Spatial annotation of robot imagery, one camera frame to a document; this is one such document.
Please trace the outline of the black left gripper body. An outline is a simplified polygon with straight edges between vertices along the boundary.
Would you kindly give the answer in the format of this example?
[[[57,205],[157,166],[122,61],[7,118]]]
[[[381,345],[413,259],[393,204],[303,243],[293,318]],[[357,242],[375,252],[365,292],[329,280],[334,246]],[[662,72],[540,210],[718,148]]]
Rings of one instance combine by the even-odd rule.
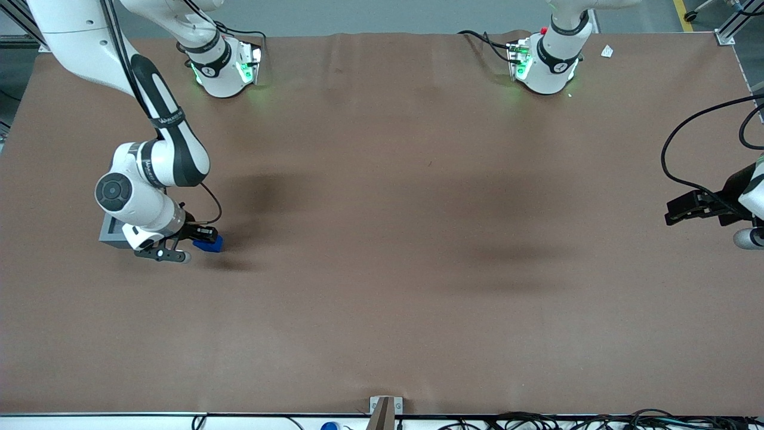
[[[720,214],[717,215],[721,226],[729,226],[736,222],[750,222],[756,228],[757,217],[738,201],[743,191],[751,182],[756,164],[739,170],[729,177],[721,191],[716,193]]]

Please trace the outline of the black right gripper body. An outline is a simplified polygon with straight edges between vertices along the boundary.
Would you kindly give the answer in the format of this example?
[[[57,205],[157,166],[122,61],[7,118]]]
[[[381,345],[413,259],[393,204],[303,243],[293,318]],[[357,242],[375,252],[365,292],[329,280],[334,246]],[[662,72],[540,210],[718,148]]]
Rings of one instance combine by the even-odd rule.
[[[174,234],[174,241],[180,242],[183,240],[194,240],[196,235],[196,219],[190,212],[182,209],[182,215],[184,216],[183,224],[180,226],[179,231]]]

